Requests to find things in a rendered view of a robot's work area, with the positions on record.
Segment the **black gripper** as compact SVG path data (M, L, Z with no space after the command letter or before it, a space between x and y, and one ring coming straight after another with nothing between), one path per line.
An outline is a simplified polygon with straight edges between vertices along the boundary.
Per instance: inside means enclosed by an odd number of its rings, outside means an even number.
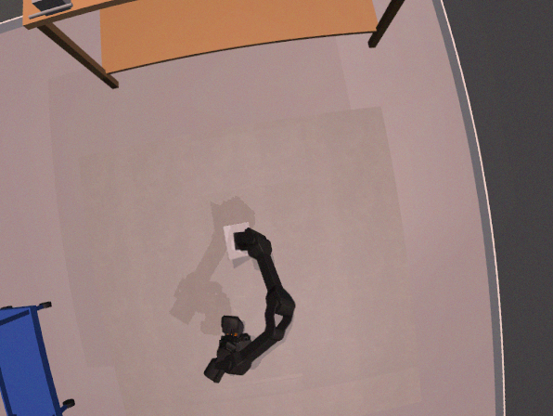
M236 345L236 341L233 340L233 336L235 336L235 333L239 332L238 322L239 322L238 316L222 316L221 328L225 336L221 336L221 340L219 340L219 344L228 341L232 345Z

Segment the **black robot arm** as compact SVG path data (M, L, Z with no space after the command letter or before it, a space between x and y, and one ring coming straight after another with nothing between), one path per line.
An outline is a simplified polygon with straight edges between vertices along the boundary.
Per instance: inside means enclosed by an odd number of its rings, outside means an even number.
M241 333L233 336L236 345L223 342L219 344L217 358L212 358L204 376L214 383L220 383L226 373L244 375L252 362L262 355L273 344L281 341L286 329L291 324L296 304L291 295L284 290L271 258L272 246L270 240L263 234L246 228L244 232L235 232L235 250L248 251L248 256L257 260L267 290L265 297L266 309L264 312L264 332L251 341L251 336ZM276 327L275 314L283 316ZM236 348L236 352L235 352Z

